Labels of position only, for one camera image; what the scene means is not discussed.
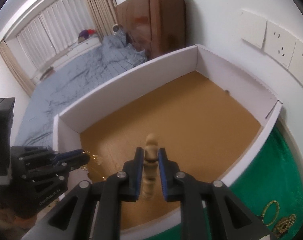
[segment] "red cloth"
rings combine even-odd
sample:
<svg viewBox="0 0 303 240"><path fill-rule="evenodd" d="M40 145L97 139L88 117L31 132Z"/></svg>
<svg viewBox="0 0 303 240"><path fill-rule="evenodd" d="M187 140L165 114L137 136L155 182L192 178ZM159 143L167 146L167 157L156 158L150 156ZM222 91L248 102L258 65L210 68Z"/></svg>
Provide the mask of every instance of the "red cloth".
<svg viewBox="0 0 303 240"><path fill-rule="evenodd" d="M87 30L89 35L93 35L96 33L96 30Z"/></svg>

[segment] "screw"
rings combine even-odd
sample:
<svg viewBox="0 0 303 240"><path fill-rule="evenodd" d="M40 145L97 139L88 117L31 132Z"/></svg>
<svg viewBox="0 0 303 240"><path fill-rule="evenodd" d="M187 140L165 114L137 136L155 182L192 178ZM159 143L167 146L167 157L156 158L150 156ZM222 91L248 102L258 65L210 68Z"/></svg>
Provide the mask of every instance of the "screw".
<svg viewBox="0 0 303 240"><path fill-rule="evenodd" d="M222 187L224 184L223 184L223 182L222 182L221 180L215 180L215 181L213 182L213 185L214 185L215 187Z"/></svg>
<svg viewBox="0 0 303 240"><path fill-rule="evenodd" d="M182 171L176 173L176 178L182 179L186 176L186 174Z"/></svg>
<svg viewBox="0 0 303 240"><path fill-rule="evenodd" d="M119 173L117 173L117 177L118 177L118 178L124 178L124 177L126 177L126 176L127 176L127 173L124 172L124 171L120 171Z"/></svg>
<svg viewBox="0 0 303 240"><path fill-rule="evenodd" d="M90 185L90 183L87 180L83 180L79 183L79 187L81 188L87 188Z"/></svg>

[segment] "green cloth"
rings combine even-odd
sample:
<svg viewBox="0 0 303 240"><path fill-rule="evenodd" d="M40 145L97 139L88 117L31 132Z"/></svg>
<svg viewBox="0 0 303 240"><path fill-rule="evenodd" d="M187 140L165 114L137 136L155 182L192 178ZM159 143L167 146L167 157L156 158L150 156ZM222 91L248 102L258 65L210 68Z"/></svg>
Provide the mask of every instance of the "green cloth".
<svg viewBox="0 0 303 240"><path fill-rule="evenodd" d="M277 128L274 128L266 143L230 189L256 215L271 200L280 205L274 225L282 217L297 216L294 225L282 240L292 239L303 223L303 185L293 156ZM265 223L272 221L276 205L272 204L265 215ZM180 240L180 225L177 225L148 240Z"/></svg>

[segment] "wall socket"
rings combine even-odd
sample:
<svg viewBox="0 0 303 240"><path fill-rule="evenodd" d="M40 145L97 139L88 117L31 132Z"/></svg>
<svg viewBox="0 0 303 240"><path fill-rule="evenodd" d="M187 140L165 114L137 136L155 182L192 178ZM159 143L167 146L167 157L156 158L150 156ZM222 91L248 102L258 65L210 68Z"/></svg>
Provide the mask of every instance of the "wall socket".
<svg viewBox="0 0 303 240"><path fill-rule="evenodd" d="M298 39L296 40L293 58L290 62L288 71L303 86L303 43Z"/></svg>
<svg viewBox="0 0 303 240"><path fill-rule="evenodd" d="M288 69L295 48L296 37L279 25L267 21L264 52Z"/></svg>

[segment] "wooden mannequin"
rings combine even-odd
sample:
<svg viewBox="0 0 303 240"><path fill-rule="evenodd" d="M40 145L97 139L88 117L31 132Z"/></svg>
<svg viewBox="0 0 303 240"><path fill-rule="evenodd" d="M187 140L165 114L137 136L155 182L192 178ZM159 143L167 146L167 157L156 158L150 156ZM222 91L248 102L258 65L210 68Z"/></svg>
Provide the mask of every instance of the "wooden mannequin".
<svg viewBox="0 0 303 240"><path fill-rule="evenodd" d="M154 194L158 167L157 152L158 142L156 136L149 134L146 138L142 186L142 196L146 200L150 200Z"/></svg>

